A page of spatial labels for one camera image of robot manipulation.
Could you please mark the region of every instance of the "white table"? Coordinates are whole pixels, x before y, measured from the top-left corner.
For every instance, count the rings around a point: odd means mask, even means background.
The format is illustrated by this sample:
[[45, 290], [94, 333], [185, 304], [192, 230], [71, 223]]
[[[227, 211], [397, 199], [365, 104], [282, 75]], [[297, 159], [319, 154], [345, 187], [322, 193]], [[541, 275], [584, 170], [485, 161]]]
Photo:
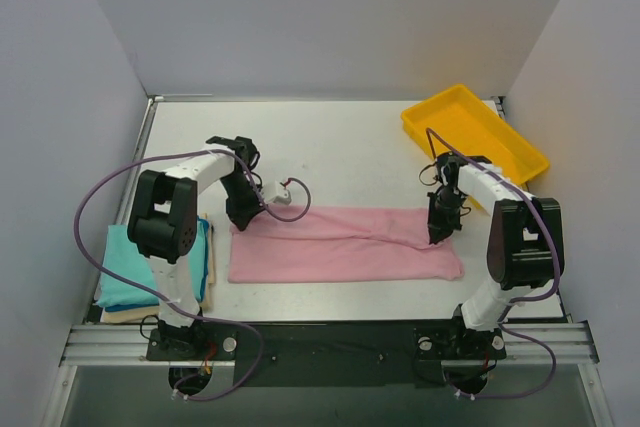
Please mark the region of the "white table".
[[[402, 130], [394, 102], [160, 102], [145, 157], [198, 150], [214, 135], [253, 139], [261, 152], [256, 171], [265, 181], [295, 176], [309, 185], [315, 205], [426, 207], [418, 172], [429, 158]], [[160, 170], [171, 163], [148, 165]], [[294, 202], [304, 193], [292, 190]], [[206, 315], [246, 321], [447, 319], [487, 275], [490, 218], [474, 211], [454, 234], [465, 275], [439, 279], [322, 284], [230, 284], [231, 236], [226, 194], [214, 185], [198, 211], [215, 228], [216, 284]], [[557, 296], [526, 304], [512, 317], [561, 317]]]

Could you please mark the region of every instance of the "blue towel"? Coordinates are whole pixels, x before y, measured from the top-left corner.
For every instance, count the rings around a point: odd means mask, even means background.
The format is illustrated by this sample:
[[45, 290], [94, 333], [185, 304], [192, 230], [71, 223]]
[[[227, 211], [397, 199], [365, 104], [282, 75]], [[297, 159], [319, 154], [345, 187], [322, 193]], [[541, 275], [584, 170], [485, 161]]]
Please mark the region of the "blue towel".
[[[204, 299], [207, 283], [208, 230], [209, 223], [204, 219], [198, 219], [196, 240], [188, 255], [193, 293], [198, 302]], [[127, 237], [126, 225], [109, 226], [104, 266], [127, 279], [157, 289], [147, 259], [138, 252], [138, 248]], [[158, 299], [155, 296], [105, 274], [100, 277], [100, 288], [101, 294], [97, 304], [107, 312], [158, 305]]]

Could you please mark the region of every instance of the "pink cloth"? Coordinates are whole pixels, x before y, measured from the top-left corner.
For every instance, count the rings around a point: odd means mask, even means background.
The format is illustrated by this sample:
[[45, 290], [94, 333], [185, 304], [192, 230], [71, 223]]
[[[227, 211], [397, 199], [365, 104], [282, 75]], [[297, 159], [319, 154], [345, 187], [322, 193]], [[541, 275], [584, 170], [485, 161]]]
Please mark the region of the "pink cloth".
[[[296, 207], [273, 207], [292, 216]], [[426, 209], [312, 207], [298, 222], [263, 212], [234, 229], [229, 282], [453, 280], [463, 275], [450, 240], [429, 245]]]

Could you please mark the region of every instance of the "white wall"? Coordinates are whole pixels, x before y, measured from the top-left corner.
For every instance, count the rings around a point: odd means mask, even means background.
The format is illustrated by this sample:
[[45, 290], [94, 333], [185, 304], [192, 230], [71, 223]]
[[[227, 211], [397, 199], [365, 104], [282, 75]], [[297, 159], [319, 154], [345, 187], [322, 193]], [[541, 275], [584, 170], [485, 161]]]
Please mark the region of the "white wall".
[[639, 79], [640, 0], [561, 0], [506, 99], [551, 160], [532, 188], [562, 205], [563, 298], [590, 321], [621, 426], [640, 415]]
[[503, 95], [558, 0], [98, 0], [147, 91]]
[[[74, 209], [131, 158], [146, 98], [95, 0], [0, 0], [0, 423], [38, 425], [91, 268]], [[84, 224], [99, 254], [120, 186]]]

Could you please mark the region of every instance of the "yellow bin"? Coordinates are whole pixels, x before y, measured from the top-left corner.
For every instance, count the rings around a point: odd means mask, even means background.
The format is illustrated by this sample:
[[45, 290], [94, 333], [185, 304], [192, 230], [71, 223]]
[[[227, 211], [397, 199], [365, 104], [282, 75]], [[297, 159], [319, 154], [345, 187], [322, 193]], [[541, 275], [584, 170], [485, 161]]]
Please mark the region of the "yellow bin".
[[[484, 155], [516, 185], [549, 168], [549, 161], [465, 85], [457, 84], [402, 112], [403, 128], [431, 157], [431, 127], [465, 155]], [[433, 139], [436, 155], [447, 149]]]

